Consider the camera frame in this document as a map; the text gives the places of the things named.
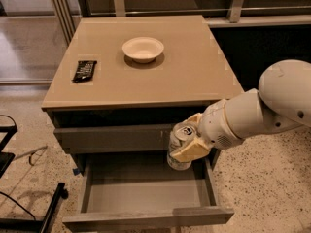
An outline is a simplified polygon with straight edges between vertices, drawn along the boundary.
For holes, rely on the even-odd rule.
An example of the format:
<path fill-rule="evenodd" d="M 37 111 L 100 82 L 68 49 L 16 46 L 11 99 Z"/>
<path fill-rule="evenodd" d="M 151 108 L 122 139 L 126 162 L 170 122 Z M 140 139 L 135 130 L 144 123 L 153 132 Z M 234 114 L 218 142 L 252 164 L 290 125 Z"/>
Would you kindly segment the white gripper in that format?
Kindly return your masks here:
<path fill-rule="evenodd" d="M 196 113 L 184 123 L 198 126 L 200 137 L 185 141 L 170 153 L 176 161 L 186 163 L 207 156 L 211 148 L 226 150 L 241 145 L 244 140 L 231 130 L 225 113 L 226 100 L 220 100 L 206 108 L 204 113 Z"/>

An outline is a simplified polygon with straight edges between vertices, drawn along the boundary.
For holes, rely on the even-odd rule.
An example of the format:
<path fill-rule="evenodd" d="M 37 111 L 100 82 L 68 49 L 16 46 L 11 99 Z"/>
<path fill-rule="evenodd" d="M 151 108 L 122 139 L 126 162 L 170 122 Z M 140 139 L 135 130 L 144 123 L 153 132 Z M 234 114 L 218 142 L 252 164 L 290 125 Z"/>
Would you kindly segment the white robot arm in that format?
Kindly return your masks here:
<path fill-rule="evenodd" d="M 259 87 L 229 100 L 220 100 L 174 126 L 168 163 L 177 170 L 226 150 L 246 139 L 311 126 L 311 64 L 283 60 L 267 68 Z"/>

